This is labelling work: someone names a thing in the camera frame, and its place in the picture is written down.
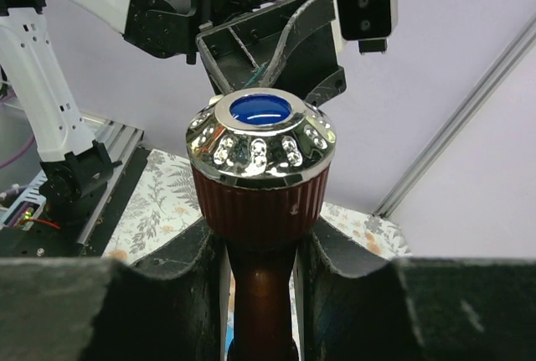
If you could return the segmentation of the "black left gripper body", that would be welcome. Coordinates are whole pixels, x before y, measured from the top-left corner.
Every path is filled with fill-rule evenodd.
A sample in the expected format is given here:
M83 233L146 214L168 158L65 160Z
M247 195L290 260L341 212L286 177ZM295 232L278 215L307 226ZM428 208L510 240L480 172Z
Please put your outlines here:
M123 38L159 59L185 55L194 64L200 26L225 23L277 0L130 0Z

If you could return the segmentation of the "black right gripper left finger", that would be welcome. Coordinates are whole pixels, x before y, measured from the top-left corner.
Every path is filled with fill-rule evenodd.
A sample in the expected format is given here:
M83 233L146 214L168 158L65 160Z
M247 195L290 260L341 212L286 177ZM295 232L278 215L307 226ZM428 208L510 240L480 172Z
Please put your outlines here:
M229 267L199 220L129 266L112 258L1 261L4 360L220 360Z

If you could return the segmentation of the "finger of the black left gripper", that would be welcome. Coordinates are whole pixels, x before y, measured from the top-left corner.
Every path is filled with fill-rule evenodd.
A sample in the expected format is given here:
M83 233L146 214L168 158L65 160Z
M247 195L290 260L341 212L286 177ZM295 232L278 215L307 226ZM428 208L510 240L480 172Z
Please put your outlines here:
M332 0L283 0L196 38L215 93L276 88L307 95L338 69Z
M305 102L319 107L333 98L341 95L347 89L345 70L342 66L332 72L327 78L320 82L309 92Z

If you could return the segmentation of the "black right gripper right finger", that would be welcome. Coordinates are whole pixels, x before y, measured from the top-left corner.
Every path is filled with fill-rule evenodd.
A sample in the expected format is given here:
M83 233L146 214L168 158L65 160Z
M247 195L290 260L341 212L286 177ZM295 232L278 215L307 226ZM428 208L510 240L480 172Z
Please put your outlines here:
M305 360L535 357L533 260L386 260L319 220L295 288Z

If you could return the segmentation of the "brown faucet chrome knob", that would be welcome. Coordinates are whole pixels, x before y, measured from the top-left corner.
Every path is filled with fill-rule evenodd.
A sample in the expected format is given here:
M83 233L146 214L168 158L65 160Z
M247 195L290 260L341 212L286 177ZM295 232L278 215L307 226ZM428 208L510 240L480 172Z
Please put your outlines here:
M317 222L336 132L318 107L273 88L204 107L186 145L200 210L235 281L231 360L295 360L289 280Z

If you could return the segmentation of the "white pipe elbow fitting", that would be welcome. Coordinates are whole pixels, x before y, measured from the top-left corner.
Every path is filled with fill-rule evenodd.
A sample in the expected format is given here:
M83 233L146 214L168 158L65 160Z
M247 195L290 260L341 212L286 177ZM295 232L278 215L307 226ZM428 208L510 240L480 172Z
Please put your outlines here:
M214 95L209 99L209 105L212 106L216 104L218 101L220 101L224 95Z

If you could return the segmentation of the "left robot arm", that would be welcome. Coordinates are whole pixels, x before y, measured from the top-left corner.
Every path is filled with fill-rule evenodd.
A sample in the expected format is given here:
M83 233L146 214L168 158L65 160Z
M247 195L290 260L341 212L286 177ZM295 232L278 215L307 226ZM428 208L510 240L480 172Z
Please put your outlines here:
M219 100L187 132L188 155L205 178L234 189L286 189L324 174L332 145L288 157L276 141L316 107L307 95L327 77L280 86L292 53L312 34L329 32L328 51L343 48L335 0L70 0L127 43L160 59L201 60ZM44 195L78 200L105 185L113 163L80 119L55 57L45 0L1 0L1 66L36 137L47 176Z

